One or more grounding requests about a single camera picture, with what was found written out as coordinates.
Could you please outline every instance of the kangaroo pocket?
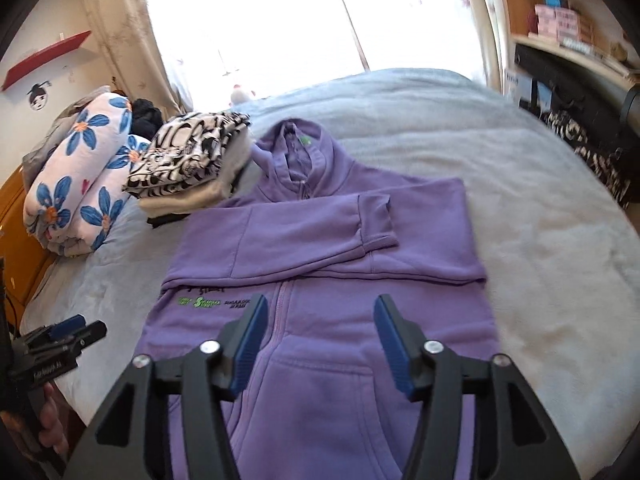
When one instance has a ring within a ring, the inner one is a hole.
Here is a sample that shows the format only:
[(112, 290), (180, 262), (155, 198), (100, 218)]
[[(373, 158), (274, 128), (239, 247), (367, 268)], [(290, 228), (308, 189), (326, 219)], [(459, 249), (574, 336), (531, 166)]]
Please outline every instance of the kangaroo pocket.
[(398, 480), (369, 368), (274, 356), (238, 449), (244, 480)]

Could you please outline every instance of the cartoon face sticker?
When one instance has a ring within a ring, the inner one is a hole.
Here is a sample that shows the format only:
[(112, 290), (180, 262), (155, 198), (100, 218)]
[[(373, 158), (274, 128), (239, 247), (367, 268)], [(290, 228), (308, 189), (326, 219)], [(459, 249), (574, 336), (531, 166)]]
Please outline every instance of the cartoon face sticker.
[(33, 110), (42, 110), (47, 104), (47, 100), (49, 99), (49, 95), (45, 87), (51, 86), (49, 81), (45, 81), (44, 83), (36, 84), (31, 87), (31, 91), (28, 93), (29, 96), (29, 106)]

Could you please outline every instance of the gray blanket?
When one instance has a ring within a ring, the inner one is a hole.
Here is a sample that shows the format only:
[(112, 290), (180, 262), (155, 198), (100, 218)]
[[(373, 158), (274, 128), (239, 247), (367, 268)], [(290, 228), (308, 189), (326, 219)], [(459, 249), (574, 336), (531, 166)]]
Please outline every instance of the gray blanket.
[[(584, 478), (615, 458), (640, 418), (640, 239), (554, 134), (462, 76), (384, 70), (249, 102), (260, 136), (297, 116), (357, 160), (466, 184), (504, 351), (537, 391)], [(243, 187), (258, 176), (250, 168)], [(151, 230), (129, 200), (106, 243), (60, 260), (22, 330), (83, 314), (106, 339), (58, 381), (89, 421), (131, 358), (183, 225)]]

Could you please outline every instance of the pink box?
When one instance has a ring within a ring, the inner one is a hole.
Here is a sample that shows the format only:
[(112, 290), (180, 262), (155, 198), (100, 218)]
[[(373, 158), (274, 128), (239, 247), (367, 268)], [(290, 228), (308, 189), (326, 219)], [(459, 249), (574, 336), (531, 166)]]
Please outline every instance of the pink box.
[(575, 12), (575, 10), (556, 7), (556, 18), (559, 18), (560, 20), (567, 20), (568, 22), (577, 22), (580, 18), (580, 14)]
[(538, 35), (541, 36), (542, 38), (551, 38), (552, 40), (558, 39), (557, 32), (549, 32), (548, 30), (539, 30)]
[(558, 23), (558, 20), (556, 20), (556, 18), (549, 18), (547, 16), (538, 16), (538, 23), (540, 25), (545, 25), (545, 26), (556, 26), (556, 23)]
[(567, 23), (563, 22), (562, 20), (558, 20), (558, 30), (562, 30), (571, 34), (578, 34), (579, 32), (577, 23)]
[(536, 14), (541, 18), (554, 19), (556, 17), (556, 8), (546, 5), (536, 5)]
[(540, 27), (540, 25), (538, 26), (538, 34), (542, 34), (543, 32), (547, 33), (547, 34), (557, 34), (558, 33), (558, 28), (557, 27)]

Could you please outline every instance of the hoodie zipper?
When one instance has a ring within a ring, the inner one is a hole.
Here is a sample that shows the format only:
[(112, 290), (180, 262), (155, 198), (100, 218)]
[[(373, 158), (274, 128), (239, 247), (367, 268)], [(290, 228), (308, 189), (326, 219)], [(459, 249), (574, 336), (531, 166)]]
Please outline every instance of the hoodie zipper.
[(311, 195), (311, 190), (309, 189), (309, 186), (305, 182), (304, 184), (302, 184), (302, 186), (300, 186), (300, 199), (306, 200), (307, 198), (309, 198), (310, 195)]
[(252, 400), (252, 397), (255, 397), (260, 390), (266, 368), (269, 364), (269, 358), (284, 336), (284, 320), (286, 318), (284, 298), (289, 284), (290, 281), (284, 281), (280, 284), (273, 313), (273, 330), (271, 331), (271, 337), (264, 348), (258, 352), (249, 384), (240, 397), (238, 422), (235, 424), (235, 427), (229, 428), (229, 439), (231, 440), (231, 446), (234, 452), (237, 452), (238, 447), (242, 445), (246, 427), (251, 420), (255, 404), (255, 398)]

